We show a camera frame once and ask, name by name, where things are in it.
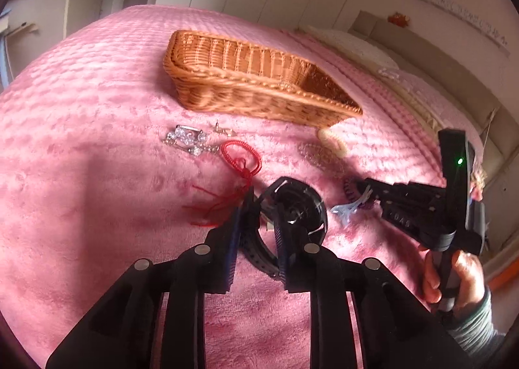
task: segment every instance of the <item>brown woven basket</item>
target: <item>brown woven basket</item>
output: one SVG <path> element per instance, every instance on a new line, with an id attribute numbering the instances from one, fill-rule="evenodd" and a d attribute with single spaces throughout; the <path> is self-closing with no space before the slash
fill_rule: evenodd
<path id="1" fill-rule="evenodd" d="M 360 106 L 303 58 L 204 32 L 176 31 L 164 57 L 189 110 L 240 114 L 328 128 Z"/>

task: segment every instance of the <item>silver screw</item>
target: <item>silver screw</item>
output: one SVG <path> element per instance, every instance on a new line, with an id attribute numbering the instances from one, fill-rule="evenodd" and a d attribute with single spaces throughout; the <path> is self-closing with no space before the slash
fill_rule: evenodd
<path id="1" fill-rule="evenodd" d="M 307 244 L 305 244 L 305 247 L 304 247 L 303 249 L 304 249 L 305 252 L 307 252 L 307 253 L 314 254 L 314 253 L 317 253 L 321 248 L 319 247 L 318 244 L 315 244 L 315 243 L 307 243 Z"/>
<path id="2" fill-rule="evenodd" d="M 139 259 L 136 263 L 133 264 L 133 268 L 138 271 L 144 271 L 150 267 L 150 261 L 147 259 Z"/>
<path id="3" fill-rule="evenodd" d="M 206 244 L 199 244 L 195 247 L 195 253 L 197 255 L 207 255 L 211 251 L 211 248 Z"/>
<path id="4" fill-rule="evenodd" d="M 365 260 L 364 265 L 366 265 L 367 268 L 376 271 L 378 268 L 380 268 L 380 261 L 375 258 L 368 258 Z"/>

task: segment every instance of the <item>beige upholstered headboard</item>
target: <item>beige upholstered headboard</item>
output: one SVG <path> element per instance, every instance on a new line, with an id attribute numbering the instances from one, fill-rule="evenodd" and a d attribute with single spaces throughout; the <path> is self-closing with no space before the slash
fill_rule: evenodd
<path id="1" fill-rule="evenodd" d="M 361 11 L 348 32 L 384 50 L 402 70 L 438 89 L 470 119 L 483 140 L 495 110 L 483 157 L 487 186 L 517 155 L 519 124 L 494 94 L 455 59 L 409 29 L 368 12 Z"/>

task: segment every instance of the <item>pink bedspread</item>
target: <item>pink bedspread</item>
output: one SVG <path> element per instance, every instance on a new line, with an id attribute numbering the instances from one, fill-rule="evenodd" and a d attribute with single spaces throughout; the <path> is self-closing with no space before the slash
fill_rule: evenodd
<path id="1" fill-rule="evenodd" d="M 72 35 L 34 61 L 0 95 L 0 309 L 41 366 L 103 292 L 140 257 L 177 257 L 202 242 L 183 205 L 210 201 L 190 186 L 228 192 L 240 180 L 220 156 L 193 157 L 161 143 L 168 128 L 232 127 L 263 157 L 260 188 L 279 176 L 313 185 L 329 207 L 341 181 L 300 157 L 315 130 L 284 122 L 186 111 L 162 68 L 171 33 L 197 29 L 304 56 L 364 109 L 333 127 L 363 175 L 440 185 L 438 150 L 406 109 L 372 77 L 325 48 L 214 12 L 138 6 Z M 325 246 L 354 261 L 378 257 L 415 294 L 422 259 L 415 242 L 359 213 L 343 228 L 330 215 Z M 238 257 L 230 294 L 206 301 L 208 367 L 304 368 L 309 297 Z"/>

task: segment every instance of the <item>gray sleeve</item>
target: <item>gray sleeve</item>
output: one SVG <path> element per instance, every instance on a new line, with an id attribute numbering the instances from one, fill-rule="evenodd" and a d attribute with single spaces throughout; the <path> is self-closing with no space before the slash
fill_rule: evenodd
<path id="1" fill-rule="evenodd" d="M 501 345 L 504 338 L 504 335 L 499 334 L 492 324 L 492 308 L 488 288 L 477 309 L 465 320 L 451 327 L 448 332 L 471 357 L 474 367 L 482 367 Z"/>

